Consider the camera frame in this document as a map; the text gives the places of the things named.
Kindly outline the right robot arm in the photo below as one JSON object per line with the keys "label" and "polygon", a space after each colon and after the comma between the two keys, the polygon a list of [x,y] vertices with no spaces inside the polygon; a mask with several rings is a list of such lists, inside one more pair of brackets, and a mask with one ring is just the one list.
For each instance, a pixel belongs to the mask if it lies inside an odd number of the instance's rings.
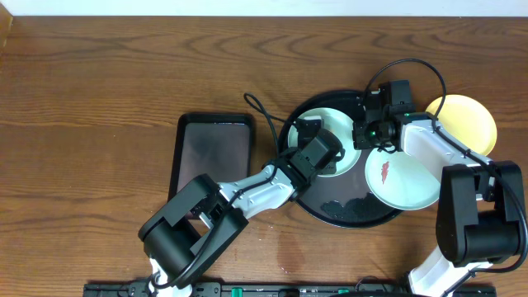
{"label": "right robot arm", "polygon": [[403,152],[440,183],[436,249],[408,273],[419,296],[450,296],[478,273],[502,274],[527,258],[522,173],[512,161],[494,162],[449,134],[437,115],[418,112],[409,99],[361,99],[354,123],[357,149]]}

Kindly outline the yellow plate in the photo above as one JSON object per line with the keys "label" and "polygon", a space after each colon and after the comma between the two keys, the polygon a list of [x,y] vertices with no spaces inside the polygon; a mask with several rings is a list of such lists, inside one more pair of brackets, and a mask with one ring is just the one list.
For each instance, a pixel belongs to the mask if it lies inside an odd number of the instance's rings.
{"label": "yellow plate", "polygon": [[487,156],[497,142],[497,126],[488,109],[471,97],[445,97],[438,119],[445,130],[475,153]]}

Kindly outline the light blue plate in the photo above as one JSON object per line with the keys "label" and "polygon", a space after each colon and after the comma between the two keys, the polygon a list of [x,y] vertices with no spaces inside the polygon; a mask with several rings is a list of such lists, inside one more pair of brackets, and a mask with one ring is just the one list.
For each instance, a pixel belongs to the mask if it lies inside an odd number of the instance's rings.
{"label": "light blue plate", "polygon": [[373,150],[366,159],[365,179],[380,201],[398,210],[424,209],[439,199],[438,180],[403,152]]}
{"label": "light blue plate", "polygon": [[336,177],[352,169],[360,159],[361,151],[355,150],[352,140],[353,120],[345,113],[328,108],[313,108],[302,113],[301,120],[322,120],[323,128],[339,138],[344,148],[344,157],[334,165],[329,163],[319,174],[321,177]]}

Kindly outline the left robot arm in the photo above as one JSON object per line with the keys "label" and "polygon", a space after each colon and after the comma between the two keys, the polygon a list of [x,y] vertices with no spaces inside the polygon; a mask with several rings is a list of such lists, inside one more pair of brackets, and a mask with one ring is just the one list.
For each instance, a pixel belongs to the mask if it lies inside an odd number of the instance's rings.
{"label": "left robot arm", "polygon": [[139,230],[153,274],[153,293],[173,295],[208,270],[253,216],[297,200],[344,148],[326,129],[291,148],[258,174],[215,182],[207,174],[189,181]]}

